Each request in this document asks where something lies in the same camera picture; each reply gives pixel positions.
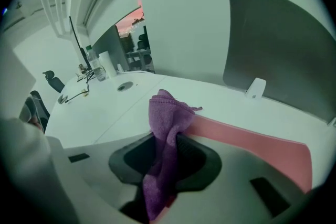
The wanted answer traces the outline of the black office chair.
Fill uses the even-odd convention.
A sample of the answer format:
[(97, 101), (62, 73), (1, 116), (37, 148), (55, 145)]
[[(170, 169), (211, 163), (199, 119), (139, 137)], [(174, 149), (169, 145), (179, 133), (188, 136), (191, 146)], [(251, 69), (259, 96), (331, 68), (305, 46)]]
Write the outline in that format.
[(47, 80), (48, 84), (58, 93), (61, 93), (65, 85), (58, 77), (55, 76), (55, 73), (51, 70), (48, 70), (43, 72), (43, 74), (45, 75), (45, 79)]
[(33, 97), (33, 101), (34, 101), (34, 104), (36, 106), (41, 125), (44, 129), (44, 132), (45, 132), (46, 128), (47, 128), (49, 118), (50, 118), (50, 114), (49, 114), (48, 110), (46, 109), (38, 91), (33, 90), (30, 94)]

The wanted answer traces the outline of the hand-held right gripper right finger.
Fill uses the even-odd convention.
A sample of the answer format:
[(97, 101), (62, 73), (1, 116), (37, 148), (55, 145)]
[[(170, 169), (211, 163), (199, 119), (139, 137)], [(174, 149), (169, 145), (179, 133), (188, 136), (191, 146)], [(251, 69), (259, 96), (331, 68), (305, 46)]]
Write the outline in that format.
[(201, 191), (219, 175), (222, 160), (213, 149), (191, 139), (177, 135), (177, 181), (176, 191)]

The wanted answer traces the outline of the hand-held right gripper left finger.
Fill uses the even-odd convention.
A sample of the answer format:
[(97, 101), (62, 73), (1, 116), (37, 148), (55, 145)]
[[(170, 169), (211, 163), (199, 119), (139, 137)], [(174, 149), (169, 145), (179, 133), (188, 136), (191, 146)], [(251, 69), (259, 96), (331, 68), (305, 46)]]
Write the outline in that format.
[(152, 133), (128, 144), (109, 158), (109, 168), (124, 184), (141, 184), (155, 160), (155, 137)]

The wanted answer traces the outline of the pink rectangular mat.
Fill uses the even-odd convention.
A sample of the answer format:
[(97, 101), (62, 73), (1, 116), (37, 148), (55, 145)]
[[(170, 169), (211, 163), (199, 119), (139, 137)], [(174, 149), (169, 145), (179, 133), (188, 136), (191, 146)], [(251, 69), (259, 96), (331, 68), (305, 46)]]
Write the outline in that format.
[(197, 115), (186, 129), (195, 135), (242, 148), (290, 178), (304, 193), (312, 186), (312, 160), (307, 145), (263, 135)]

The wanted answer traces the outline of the clear bottle green cap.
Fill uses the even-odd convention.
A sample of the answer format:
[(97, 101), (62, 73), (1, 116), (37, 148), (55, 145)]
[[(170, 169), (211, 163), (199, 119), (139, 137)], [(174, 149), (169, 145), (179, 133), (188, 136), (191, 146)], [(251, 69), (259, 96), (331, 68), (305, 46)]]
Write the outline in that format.
[(101, 64), (98, 55), (91, 46), (87, 46), (86, 51), (87, 59), (90, 63), (91, 69), (93, 70), (93, 73), (96, 75), (98, 81), (104, 81), (106, 79), (106, 71)]

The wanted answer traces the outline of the purple cloth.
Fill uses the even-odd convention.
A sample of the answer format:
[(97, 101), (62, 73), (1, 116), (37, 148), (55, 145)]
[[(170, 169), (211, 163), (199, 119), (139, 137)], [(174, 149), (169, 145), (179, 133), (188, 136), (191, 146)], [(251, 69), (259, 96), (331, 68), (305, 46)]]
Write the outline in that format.
[(192, 107), (160, 89), (149, 100), (149, 126), (155, 138), (155, 160), (143, 179), (142, 189), (149, 220), (155, 220), (166, 206), (176, 182), (178, 154), (176, 137), (193, 122)]

